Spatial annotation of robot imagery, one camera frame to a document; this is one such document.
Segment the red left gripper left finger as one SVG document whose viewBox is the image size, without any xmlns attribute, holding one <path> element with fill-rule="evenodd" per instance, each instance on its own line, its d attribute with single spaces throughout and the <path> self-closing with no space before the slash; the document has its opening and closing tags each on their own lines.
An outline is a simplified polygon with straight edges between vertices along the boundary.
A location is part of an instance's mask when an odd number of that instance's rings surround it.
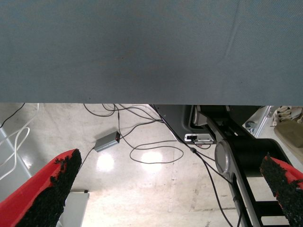
<svg viewBox="0 0 303 227">
<path fill-rule="evenodd" d="M 82 163 L 78 149 L 63 152 L 0 203 L 2 227 L 54 227 Z"/>
</svg>

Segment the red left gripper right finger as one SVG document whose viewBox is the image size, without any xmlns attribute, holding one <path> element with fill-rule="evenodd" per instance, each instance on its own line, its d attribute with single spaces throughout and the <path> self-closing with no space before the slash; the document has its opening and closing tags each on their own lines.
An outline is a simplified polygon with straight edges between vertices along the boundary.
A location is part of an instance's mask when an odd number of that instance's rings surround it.
<svg viewBox="0 0 303 227">
<path fill-rule="evenodd" d="M 289 163 L 266 155 L 260 166 L 291 227 L 303 225 L 303 173 Z"/>
</svg>

